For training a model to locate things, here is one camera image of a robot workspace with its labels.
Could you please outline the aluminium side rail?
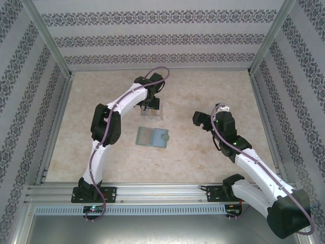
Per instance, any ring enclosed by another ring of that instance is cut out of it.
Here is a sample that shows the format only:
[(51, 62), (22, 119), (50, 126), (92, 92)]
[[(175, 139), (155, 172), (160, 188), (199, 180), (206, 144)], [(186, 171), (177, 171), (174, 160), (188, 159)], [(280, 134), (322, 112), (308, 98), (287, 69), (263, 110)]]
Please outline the aluminium side rail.
[(49, 136), (46, 141), (45, 150), (42, 154), (40, 166), (37, 172), (37, 177), (35, 178), (35, 185), (40, 185), (43, 182), (43, 175), (46, 169), (48, 169), (53, 152), (55, 149), (55, 144), (59, 135), (60, 126), (64, 117), (66, 106), (68, 104), (68, 99), (72, 89), (73, 80), (76, 73), (72, 72), (66, 79), (64, 86), (62, 87), (58, 104), (56, 107), (55, 117), (51, 124), (51, 130), (49, 131)]
[(284, 181), (288, 181), (288, 178), (286, 176), (286, 173), (285, 173), (285, 170), (284, 170), (284, 167), (283, 167), (283, 163), (282, 163), (282, 160), (281, 160), (281, 157), (280, 157), (280, 154), (279, 154), (275, 139), (273, 137), (273, 133), (272, 133), (271, 126), (270, 126), (270, 123), (269, 123), (269, 120), (268, 120), (268, 117), (267, 117), (267, 113), (266, 113), (266, 110), (265, 110), (265, 107), (264, 107), (264, 104), (263, 104), (263, 100), (262, 100), (262, 97), (261, 97), (261, 95), (259, 93), (259, 90), (258, 90), (258, 87), (257, 87), (256, 80), (255, 80), (254, 77), (251, 77), (251, 76), (249, 77), (249, 79), (250, 79), (252, 90), (253, 90), (253, 93), (254, 93), (254, 96), (255, 96), (255, 99), (256, 99), (256, 104), (257, 104), (257, 107), (258, 107), (258, 111), (259, 111), (259, 114), (261, 116), (264, 132), (265, 132), (266, 139), (267, 139), (267, 142), (268, 142), (268, 146), (269, 146), (269, 149), (270, 149), (270, 153), (271, 153), (271, 156), (272, 156), (273, 164), (274, 164), (275, 169), (276, 169), (276, 173), (277, 173), (277, 175), (281, 176), (281, 178)]

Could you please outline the grey metal panel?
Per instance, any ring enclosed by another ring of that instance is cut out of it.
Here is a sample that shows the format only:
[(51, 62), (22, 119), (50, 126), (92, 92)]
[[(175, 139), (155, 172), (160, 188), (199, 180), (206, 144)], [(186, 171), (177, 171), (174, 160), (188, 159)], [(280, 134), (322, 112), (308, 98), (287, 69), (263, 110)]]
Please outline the grey metal panel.
[(310, 237), (278, 238), (258, 213), (236, 220), (220, 215), (36, 216), (27, 244), (310, 244)]

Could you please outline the aluminium mounting rail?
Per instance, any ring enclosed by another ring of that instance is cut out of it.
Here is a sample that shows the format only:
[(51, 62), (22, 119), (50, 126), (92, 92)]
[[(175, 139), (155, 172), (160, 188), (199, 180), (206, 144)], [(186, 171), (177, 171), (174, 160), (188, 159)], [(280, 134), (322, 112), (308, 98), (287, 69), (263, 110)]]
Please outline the aluminium mounting rail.
[[(71, 203), (76, 183), (46, 182), (29, 186), (24, 198), (25, 204), (68, 205)], [(116, 205), (162, 205), (207, 203), (206, 192), (200, 184), (103, 184), (116, 187)]]

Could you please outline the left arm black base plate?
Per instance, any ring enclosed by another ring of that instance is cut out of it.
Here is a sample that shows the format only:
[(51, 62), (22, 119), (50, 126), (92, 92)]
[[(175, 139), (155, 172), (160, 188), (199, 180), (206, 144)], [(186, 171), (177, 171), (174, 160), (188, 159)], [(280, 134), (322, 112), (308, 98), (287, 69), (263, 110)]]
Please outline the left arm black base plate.
[[(100, 187), (101, 194), (105, 198), (106, 203), (115, 203), (117, 188), (116, 187)], [(103, 203), (103, 198), (100, 193), (95, 189), (91, 188), (88, 190), (80, 187), (74, 187), (71, 197), (72, 203)]]

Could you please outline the green card holder wallet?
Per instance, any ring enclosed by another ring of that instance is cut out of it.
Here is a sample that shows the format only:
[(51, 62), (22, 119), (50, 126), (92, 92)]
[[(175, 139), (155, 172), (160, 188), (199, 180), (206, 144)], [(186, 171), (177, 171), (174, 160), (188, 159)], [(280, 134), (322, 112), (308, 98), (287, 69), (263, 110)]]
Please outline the green card holder wallet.
[(151, 128), (152, 135), (151, 135), (151, 142), (150, 144), (141, 144), (139, 142), (139, 135), (142, 128), (147, 127), (138, 127), (137, 138), (136, 138), (136, 145), (141, 146), (148, 146), (148, 147), (158, 147), (158, 148), (166, 148), (167, 143), (169, 140), (169, 131), (166, 129), (159, 129), (159, 128)]

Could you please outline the clear acrylic card stand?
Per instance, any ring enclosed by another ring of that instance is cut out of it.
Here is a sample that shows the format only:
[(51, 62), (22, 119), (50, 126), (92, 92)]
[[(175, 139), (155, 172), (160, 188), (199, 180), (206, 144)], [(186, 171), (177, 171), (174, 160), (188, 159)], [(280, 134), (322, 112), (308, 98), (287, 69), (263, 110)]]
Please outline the clear acrylic card stand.
[[(141, 107), (147, 107), (146, 111), (142, 111)], [(155, 107), (160, 107), (159, 115), (152, 116), (150, 114), (150, 110), (154, 109)], [(140, 104), (140, 115), (144, 120), (163, 120), (163, 106), (160, 104), (160, 101), (153, 101), (148, 105), (144, 105), (144, 103)]]

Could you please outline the aluminium frame post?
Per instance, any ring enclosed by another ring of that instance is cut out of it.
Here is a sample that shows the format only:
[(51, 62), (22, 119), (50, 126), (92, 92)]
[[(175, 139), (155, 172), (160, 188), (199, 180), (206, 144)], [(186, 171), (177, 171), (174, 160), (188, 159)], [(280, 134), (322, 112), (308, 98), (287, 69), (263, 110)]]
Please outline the aluminium frame post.
[(69, 68), (64, 56), (62, 55), (55, 39), (53, 38), (49, 28), (47, 27), (42, 15), (37, 9), (33, 0), (20, 0), (23, 7), (26, 9), (26, 12), (30, 16), (34, 25), (36, 26), (39, 34), (44, 40), (45, 44), (48, 46), (51, 54), (53, 55), (55, 61), (59, 65), (61, 71), (65, 77), (71, 77), (72, 71)]
[(260, 66), (263, 58), (265, 57), (269, 47), (276, 38), (281, 26), (287, 18), (296, 0), (284, 0), (273, 23), (271, 24), (261, 46), (259, 47), (251, 65), (248, 68), (249, 76), (252, 76)]

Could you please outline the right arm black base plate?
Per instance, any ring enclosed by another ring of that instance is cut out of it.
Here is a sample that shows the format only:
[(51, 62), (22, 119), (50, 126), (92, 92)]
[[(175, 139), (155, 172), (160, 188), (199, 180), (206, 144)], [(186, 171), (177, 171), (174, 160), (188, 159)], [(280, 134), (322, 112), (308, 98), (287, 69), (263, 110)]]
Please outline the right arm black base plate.
[(235, 197), (232, 191), (224, 188), (222, 185), (205, 186), (205, 192), (208, 202), (239, 202), (240, 199)]

